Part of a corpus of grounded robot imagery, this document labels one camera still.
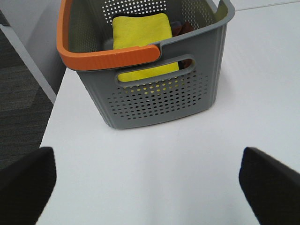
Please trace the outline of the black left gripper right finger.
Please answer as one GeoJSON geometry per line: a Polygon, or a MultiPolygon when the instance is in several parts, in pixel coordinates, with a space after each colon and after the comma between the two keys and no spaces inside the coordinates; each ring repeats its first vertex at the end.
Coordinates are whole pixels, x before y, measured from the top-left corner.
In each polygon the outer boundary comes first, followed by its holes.
{"type": "Polygon", "coordinates": [[[300,223],[300,174],[265,152],[246,147],[240,187],[261,225],[300,223]]]}

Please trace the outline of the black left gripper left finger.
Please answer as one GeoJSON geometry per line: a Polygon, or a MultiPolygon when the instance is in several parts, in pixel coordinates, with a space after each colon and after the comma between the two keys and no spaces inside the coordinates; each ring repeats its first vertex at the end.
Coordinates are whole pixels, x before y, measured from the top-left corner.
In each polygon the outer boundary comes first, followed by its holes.
{"type": "Polygon", "coordinates": [[[54,151],[42,147],[0,171],[0,223],[34,225],[57,180],[54,151]]]}

